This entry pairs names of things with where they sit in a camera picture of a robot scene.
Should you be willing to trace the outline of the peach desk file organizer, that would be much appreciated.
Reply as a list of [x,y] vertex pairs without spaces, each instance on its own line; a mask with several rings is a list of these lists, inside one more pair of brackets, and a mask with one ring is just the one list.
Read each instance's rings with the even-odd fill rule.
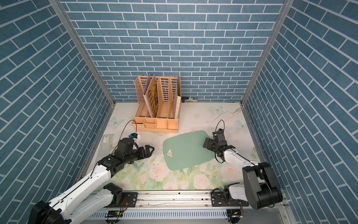
[[137,76],[136,130],[177,133],[181,110],[181,77]]

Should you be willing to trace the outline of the brown folder in organizer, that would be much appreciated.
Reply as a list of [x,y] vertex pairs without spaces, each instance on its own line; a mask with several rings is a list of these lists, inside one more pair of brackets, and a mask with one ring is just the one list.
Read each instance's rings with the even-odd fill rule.
[[143,91],[144,101],[148,110],[150,117],[154,118],[158,113],[158,89],[157,89],[157,79],[153,76],[148,76],[148,79],[145,84]]

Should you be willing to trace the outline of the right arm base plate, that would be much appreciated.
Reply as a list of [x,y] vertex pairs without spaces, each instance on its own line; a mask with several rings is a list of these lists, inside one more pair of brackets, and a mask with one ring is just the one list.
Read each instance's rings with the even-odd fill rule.
[[233,199],[226,191],[213,190],[211,193],[213,207],[248,207],[249,203],[239,199]]

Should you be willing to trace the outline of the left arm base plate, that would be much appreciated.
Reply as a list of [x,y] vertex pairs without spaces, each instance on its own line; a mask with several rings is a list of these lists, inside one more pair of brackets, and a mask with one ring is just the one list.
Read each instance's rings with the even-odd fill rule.
[[116,193],[112,202],[106,208],[134,208],[137,203],[138,192]]

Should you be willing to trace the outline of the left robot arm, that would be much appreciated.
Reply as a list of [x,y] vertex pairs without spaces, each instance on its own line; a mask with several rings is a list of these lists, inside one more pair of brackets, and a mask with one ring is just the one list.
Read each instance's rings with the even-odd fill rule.
[[125,207],[121,187],[108,181],[125,165],[152,156],[155,148],[140,147],[137,138],[121,139],[114,151],[100,159],[94,169],[59,196],[40,201],[31,209],[30,224],[80,224],[106,206]]

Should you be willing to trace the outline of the aluminium mounting rail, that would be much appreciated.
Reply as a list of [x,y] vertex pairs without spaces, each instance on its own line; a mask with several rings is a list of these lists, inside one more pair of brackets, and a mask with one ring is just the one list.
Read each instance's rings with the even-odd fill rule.
[[223,209],[226,219],[145,219],[145,220],[84,220],[85,224],[294,224],[293,213],[286,200],[272,207],[255,210],[248,207],[213,207],[210,193],[213,190],[160,190],[137,191],[138,198],[134,208],[103,208],[115,211],[116,215],[127,210],[189,210]]

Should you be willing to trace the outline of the white cleaver knife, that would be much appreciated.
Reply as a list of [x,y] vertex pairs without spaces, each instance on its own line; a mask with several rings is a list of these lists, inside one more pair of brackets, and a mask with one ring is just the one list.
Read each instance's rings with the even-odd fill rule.
[[217,117],[215,117],[211,123],[213,123],[214,121],[218,120],[219,118],[224,118],[224,119],[229,119],[231,117],[234,117],[235,115],[239,114],[242,111],[241,108],[236,109],[234,112],[230,112],[230,111],[225,111],[223,113],[221,113],[220,115],[218,115]]

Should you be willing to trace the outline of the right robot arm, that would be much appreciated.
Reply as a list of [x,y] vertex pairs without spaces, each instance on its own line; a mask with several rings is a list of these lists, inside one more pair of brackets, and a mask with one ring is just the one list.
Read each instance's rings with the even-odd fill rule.
[[213,138],[206,138],[203,148],[214,152],[222,162],[242,170],[243,185],[226,185],[219,193],[221,203],[239,206],[247,202],[253,209],[272,207],[283,201],[281,186],[272,167],[267,162],[251,160],[239,154],[235,147],[228,145],[224,129],[213,132]]

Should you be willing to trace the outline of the green cutting board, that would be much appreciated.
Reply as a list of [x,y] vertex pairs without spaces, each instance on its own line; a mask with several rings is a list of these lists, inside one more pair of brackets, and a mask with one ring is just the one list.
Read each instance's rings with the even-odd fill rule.
[[194,131],[164,140],[163,156],[169,170],[192,168],[214,159],[214,152],[203,147],[208,134]]

